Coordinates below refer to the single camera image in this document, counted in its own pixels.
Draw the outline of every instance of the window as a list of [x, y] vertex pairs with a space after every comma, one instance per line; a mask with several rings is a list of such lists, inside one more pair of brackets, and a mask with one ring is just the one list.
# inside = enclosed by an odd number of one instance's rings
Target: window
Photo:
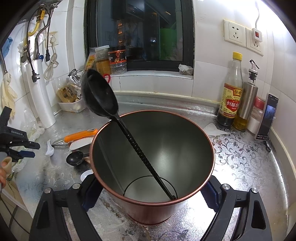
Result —
[[193, 67], [192, 0], [87, 0], [84, 23], [86, 53], [125, 46], [128, 71]]

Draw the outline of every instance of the orange handle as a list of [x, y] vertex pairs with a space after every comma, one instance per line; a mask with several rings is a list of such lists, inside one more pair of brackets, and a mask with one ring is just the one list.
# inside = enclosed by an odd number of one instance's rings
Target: orange handle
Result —
[[98, 129], [89, 129], [87, 131], [77, 132], [68, 136], [65, 136], [64, 142], [76, 141], [84, 137], [94, 136], [98, 133]]

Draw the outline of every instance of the plug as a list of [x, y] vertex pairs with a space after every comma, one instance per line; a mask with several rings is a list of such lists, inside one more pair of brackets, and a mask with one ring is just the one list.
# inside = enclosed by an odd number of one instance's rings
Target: plug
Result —
[[39, 74], [36, 74], [34, 70], [32, 70], [32, 81], [33, 83], [35, 83], [37, 80], [39, 80], [40, 78], [37, 78]]
[[57, 41], [57, 39], [54, 37], [54, 36], [52, 36], [51, 38], [50, 38], [50, 43], [51, 44], [53, 44], [54, 45], [54, 43]]
[[46, 50], [46, 54], [45, 54], [45, 62], [48, 62], [50, 60], [50, 54], [49, 54], [49, 50]]

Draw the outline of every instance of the smartphone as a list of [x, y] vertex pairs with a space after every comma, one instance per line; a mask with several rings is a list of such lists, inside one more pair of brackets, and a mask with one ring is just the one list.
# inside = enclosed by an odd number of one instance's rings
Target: smartphone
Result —
[[258, 132], [255, 135], [256, 140], [266, 141], [272, 122], [274, 121], [278, 102], [279, 99], [273, 94], [268, 93], [266, 95], [265, 105], [263, 109], [263, 118], [260, 122]]

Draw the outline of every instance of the bottle label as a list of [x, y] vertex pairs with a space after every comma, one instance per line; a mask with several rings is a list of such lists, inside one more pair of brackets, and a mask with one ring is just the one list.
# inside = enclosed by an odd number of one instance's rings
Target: bottle label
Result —
[[109, 63], [110, 64], [119, 64], [126, 62], [126, 50], [116, 50], [108, 52], [109, 54]]
[[239, 107], [241, 94], [241, 88], [225, 83], [219, 113], [227, 118], [234, 118]]

